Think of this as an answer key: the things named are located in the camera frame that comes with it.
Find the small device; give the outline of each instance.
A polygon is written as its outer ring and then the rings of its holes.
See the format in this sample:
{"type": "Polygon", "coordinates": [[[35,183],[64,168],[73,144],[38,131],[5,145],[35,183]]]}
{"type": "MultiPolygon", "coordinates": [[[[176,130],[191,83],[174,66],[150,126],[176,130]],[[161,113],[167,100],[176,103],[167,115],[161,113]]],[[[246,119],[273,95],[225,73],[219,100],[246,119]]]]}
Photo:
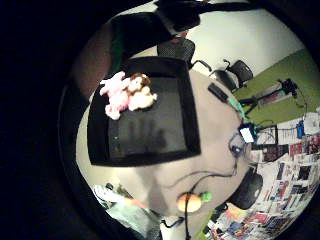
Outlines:
{"type": "Polygon", "coordinates": [[[256,141],[257,133],[253,123],[241,124],[238,130],[246,143],[253,143],[256,141]]]}
{"type": "Polygon", "coordinates": [[[302,137],[306,135],[304,132],[303,120],[299,121],[296,127],[297,127],[297,138],[302,139],[302,137]]]}
{"type": "Polygon", "coordinates": [[[215,95],[221,102],[227,103],[228,95],[225,94],[217,85],[211,83],[208,87],[208,90],[215,95]]]}

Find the plush toy on monitor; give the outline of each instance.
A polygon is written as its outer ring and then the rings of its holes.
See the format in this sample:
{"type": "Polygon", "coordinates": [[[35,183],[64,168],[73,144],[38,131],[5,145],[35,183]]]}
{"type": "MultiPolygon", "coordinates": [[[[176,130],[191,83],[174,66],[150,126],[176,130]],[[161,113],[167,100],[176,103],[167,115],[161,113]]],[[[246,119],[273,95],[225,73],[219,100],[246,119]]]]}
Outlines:
{"type": "Polygon", "coordinates": [[[102,80],[100,85],[104,86],[100,89],[100,95],[109,98],[106,115],[118,120],[120,112],[127,108],[134,111],[150,107],[157,99],[157,94],[151,94],[150,83],[150,79],[142,73],[125,78],[124,72],[118,72],[112,78],[102,80]]]}

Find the yellow object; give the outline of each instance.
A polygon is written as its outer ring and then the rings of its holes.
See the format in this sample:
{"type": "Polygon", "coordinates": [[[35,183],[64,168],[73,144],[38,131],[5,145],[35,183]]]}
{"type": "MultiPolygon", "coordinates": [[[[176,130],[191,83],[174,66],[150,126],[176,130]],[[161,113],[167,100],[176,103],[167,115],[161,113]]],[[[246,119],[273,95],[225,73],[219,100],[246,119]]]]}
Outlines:
{"type": "MultiPolygon", "coordinates": [[[[182,194],[178,200],[177,200],[177,207],[181,212],[185,211],[186,207],[186,199],[187,199],[187,194],[182,194]]],[[[202,205],[202,201],[200,196],[196,194],[189,194],[189,201],[188,201],[188,209],[187,212],[195,212],[200,209],[202,205]]]]}

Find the wire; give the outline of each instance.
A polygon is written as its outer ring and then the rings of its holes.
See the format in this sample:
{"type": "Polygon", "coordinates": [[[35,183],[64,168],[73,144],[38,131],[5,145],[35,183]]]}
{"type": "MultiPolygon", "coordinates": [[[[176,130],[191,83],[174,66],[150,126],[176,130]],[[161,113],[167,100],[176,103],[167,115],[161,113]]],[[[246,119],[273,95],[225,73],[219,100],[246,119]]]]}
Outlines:
{"type": "Polygon", "coordinates": [[[166,228],[172,228],[174,226],[179,226],[183,222],[183,220],[184,220],[183,217],[179,217],[178,220],[176,220],[174,223],[172,223],[171,225],[168,225],[166,220],[162,219],[160,223],[162,223],[166,228]]]}
{"type": "Polygon", "coordinates": [[[304,112],[304,116],[302,117],[302,120],[305,120],[307,112],[308,112],[308,103],[307,103],[306,98],[305,98],[305,96],[304,96],[304,94],[301,91],[301,88],[299,86],[298,86],[298,91],[299,91],[300,95],[302,96],[303,103],[304,103],[305,112],[304,112]]]}
{"type": "Polygon", "coordinates": [[[262,144],[258,144],[258,145],[265,145],[265,143],[270,139],[270,137],[272,137],[272,139],[274,140],[274,142],[276,142],[276,138],[269,132],[266,132],[266,131],[260,131],[262,133],[265,133],[267,134],[269,137],[262,143],[262,144]]]}
{"type": "Polygon", "coordinates": [[[266,119],[266,120],[263,120],[263,121],[257,123],[257,126],[262,126],[262,123],[265,123],[265,122],[270,122],[271,125],[274,124],[274,121],[273,121],[273,120],[271,120],[271,119],[266,119]]]}
{"type": "Polygon", "coordinates": [[[187,196],[186,196],[186,204],[185,204],[185,208],[184,208],[184,223],[185,223],[185,231],[186,231],[186,240],[190,240],[191,236],[189,233],[189,227],[188,227],[188,203],[189,203],[189,199],[191,194],[195,191],[196,187],[199,185],[199,183],[208,178],[208,177],[223,177],[223,178],[230,178],[234,176],[234,172],[232,174],[210,174],[210,175],[206,175],[201,177],[193,186],[192,188],[189,190],[189,192],[187,192],[187,196]]]}
{"type": "MultiPolygon", "coordinates": [[[[233,150],[231,149],[231,142],[235,139],[235,137],[236,136],[240,136],[240,134],[239,133],[235,133],[232,137],[231,137],[231,139],[229,140],[229,142],[228,142],[228,148],[229,148],[229,150],[233,153],[233,150]]],[[[246,143],[244,143],[242,146],[241,146],[241,149],[245,149],[244,147],[246,146],[247,144],[246,143]]],[[[237,174],[237,169],[238,169],[238,158],[239,158],[240,156],[238,156],[238,157],[235,157],[235,161],[234,161],[234,165],[233,165],[233,169],[232,169],[232,174],[233,175],[236,175],[237,174]]],[[[187,175],[185,175],[185,176],[182,176],[182,177],[180,177],[180,178],[178,178],[173,184],[171,184],[171,185],[169,185],[169,186],[164,186],[165,188],[172,188],[172,187],[174,187],[175,185],[177,185],[179,182],[181,182],[182,180],[184,180],[184,179],[186,179],[186,178],[188,178],[188,177],[190,177],[190,176],[193,176],[193,175],[197,175],[197,174],[201,174],[201,173],[206,173],[206,174],[209,174],[209,175],[216,175],[216,174],[218,174],[218,173],[216,173],[216,172],[213,172],[213,171],[207,171],[207,170],[199,170],[199,171],[194,171],[194,172],[191,172],[191,173],[189,173],[189,174],[187,174],[187,175]]]]}
{"type": "Polygon", "coordinates": [[[207,170],[200,170],[200,171],[194,171],[194,172],[191,172],[185,176],[182,176],[180,178],[178,178],[173,184],[169,185],[169,186],[164,186],[165,188],[173,188],[175,185],[177,185],[179,182],[181,182],[182,180],[190,177],[190,176],[193,176],[193,175],[197,175],[197,174],[201,174],[201,173],[207,173],[207,174],[215,174],[215,172],[213,171],[207,171],[207,170]]]}

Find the office chair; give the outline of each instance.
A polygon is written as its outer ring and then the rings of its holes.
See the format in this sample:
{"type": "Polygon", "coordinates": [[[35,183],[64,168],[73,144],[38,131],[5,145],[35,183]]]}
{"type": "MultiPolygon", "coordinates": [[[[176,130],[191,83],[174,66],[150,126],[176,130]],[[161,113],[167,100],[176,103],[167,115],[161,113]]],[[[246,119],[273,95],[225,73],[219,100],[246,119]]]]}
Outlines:
{"type": "Polygon", "coordinates": [[[194,42],[184,37],[175,37],[171,41],[164,42],[157,46],[157,54],[160,57],[171,57],[186,61],[188,68],[191,69],[196,63],[201,63],[209,72],[212,71],[210,65],[203,60],[191,62],[196,46],[194,42]]]}
{"type": "Polygon", "coordinates": [[[245,83],[253,78],[250,68],[241,60],[236,61],[232,66],[231,63],[223,59],[228,63],[225,70],[215,70],[209,76],[213,75],[214,78],[225,85],[231,92],[235,92],[237,89],[246,87],[245,83]],[[234,80],[228,72],[233,73],[236,76],[234,80]]]}

